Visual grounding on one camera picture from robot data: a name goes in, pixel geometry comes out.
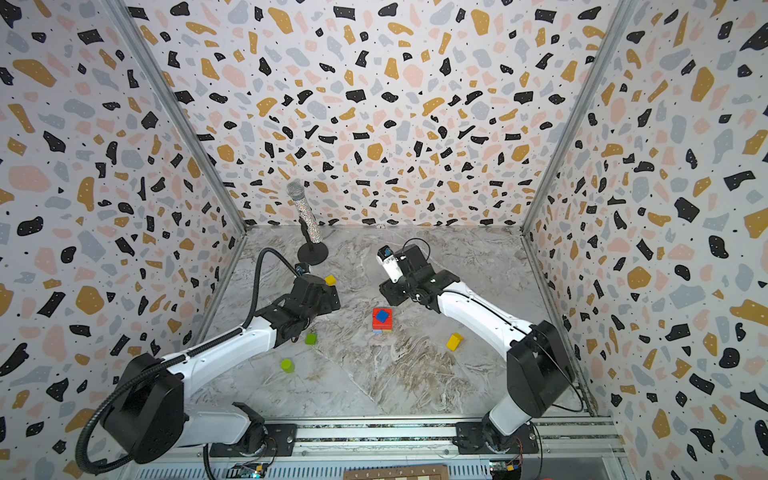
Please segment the red block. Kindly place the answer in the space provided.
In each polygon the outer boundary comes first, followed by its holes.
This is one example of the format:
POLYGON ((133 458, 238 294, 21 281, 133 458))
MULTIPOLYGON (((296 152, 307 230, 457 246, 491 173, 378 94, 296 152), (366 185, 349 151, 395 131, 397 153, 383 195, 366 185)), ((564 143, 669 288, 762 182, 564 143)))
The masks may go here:
POLYGON ((374 329, 378 329, 378 330, 393 329, 393 320, 391 318, 389 318, 389 320, 386 323, 380 323, 380 322, 376 321, 375 319, 373 319, 372 320, 372 329, 373 330, 374 329))
POLYGON ((391 309, 389 309, 389 308, 375 308, 375 309, 373 310, 373 313, 372 313, 372 318, 373 318, 373 319, 374 319, 375 313, 376 313, 376 311, 377 311, 378 309, 386 309, 386 310, 388 310, 388 311, 390 312, 390 318, 392 319, 392 310, 391 310, 391 309))

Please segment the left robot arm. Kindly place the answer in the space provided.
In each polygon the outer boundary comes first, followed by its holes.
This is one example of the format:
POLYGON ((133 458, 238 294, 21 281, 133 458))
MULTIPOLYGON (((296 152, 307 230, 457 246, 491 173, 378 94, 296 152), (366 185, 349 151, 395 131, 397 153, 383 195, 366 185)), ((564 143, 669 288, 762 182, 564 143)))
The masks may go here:
POLYGON ((99 475, 130 462, 150 463, 174 448, 227 445, 241 456, 260 454, 269 444, 266 421, 242 402, 200 406, 192 395, 243 362, 296 340, 322 315, 339 310, 332 276, 309 273, 292 289, 249 312, 243 324, 181 352, 130 361, 115 390, 86 422, 75 462, 99 475))

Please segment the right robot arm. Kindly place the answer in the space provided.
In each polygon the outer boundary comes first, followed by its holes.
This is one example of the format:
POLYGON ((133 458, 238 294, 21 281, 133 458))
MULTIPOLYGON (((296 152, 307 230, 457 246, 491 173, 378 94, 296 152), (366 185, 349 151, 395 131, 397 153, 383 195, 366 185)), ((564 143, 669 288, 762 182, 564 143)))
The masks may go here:
POLYGON ((458 321, 506 360, 506 390, 484 415, 477 434, 459 434, 456 445, 469 452, 502 454, 517 445, 519 430, 540 418, 573 386, 575 374, 557 328, 516 317, 485 300, 458 275, 437 271, 421 249, 380 248, 377 261, 388 279, 379 291, 391 306, 410 300, 458 321))

